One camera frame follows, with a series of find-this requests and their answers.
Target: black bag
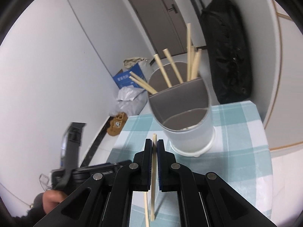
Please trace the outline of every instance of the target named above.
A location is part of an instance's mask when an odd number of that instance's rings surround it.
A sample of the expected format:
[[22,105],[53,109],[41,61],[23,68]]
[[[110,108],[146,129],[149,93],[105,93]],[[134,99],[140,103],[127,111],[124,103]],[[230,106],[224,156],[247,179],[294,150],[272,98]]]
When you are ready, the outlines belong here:
[[212,84],[220,104],[247,99],[252,89],[249,47],[239,10],[229,0],[212,0],[200,24],[205,37]]

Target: black floor baseboard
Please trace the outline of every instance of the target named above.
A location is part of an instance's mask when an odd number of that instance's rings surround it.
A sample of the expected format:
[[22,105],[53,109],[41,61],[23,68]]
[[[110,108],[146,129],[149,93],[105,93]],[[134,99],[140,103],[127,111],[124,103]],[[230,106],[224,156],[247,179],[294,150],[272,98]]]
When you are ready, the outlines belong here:
[[113,118],[110,117],[107,122],[105,123],[105,125],[102,127],[100,133],[97,135],[95,141],[93,142],[92,146],[90,147],[90,149],[88,150],[82,164],[80,167],[86,167],[89,165],[89,163],[91,162],[92,158],[94,157],[99,145],[101,144],[101,141],[103,140],[104,136],[106,135],[107,132],[107,128],[110,127],[109,122],[112,120]]

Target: person's hand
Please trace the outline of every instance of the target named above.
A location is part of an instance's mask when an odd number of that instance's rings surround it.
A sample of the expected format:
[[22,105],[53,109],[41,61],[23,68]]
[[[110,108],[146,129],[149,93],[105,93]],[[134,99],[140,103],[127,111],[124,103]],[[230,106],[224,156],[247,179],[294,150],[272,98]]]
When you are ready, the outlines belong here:
[[65,200],[67,195],[58,190],[47,190],[43,193],[42,204],[46,214],[52,211],[57,205]]

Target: door handle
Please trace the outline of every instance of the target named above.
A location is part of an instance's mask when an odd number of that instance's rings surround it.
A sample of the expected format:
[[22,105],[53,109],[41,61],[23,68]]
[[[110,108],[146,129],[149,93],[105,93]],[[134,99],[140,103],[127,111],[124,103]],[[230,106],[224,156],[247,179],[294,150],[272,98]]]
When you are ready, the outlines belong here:
[[175,13],[178,13],[176,6],[174,4],[172,4],[172,8],[168,9],[167,11],[175,11]]

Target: metal screw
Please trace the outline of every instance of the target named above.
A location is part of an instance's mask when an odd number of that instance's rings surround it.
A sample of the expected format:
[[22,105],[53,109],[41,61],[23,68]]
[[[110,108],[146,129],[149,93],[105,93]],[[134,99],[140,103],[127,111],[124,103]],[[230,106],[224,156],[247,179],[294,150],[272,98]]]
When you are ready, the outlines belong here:
[[215,180],[217,178],[217,175],[214,173],[208,173],[207,174],[208,179],[210,180]]
[[129,165],[129,168],[130,169],[137,169],[139,167],[139,165],[137,164],[137,163],[131,163],[130,165]]
[[95,173],[93,175],[93,179],[95,179],[95,180],[100,180],[102,177],[103,177],[103,175],[101,173]]
[[178,164],[178,163],[173,163],[173,164],[171,165],[171,167],[172,167],[172,169],[179,169],[181,166],[180,166],[180,164]]

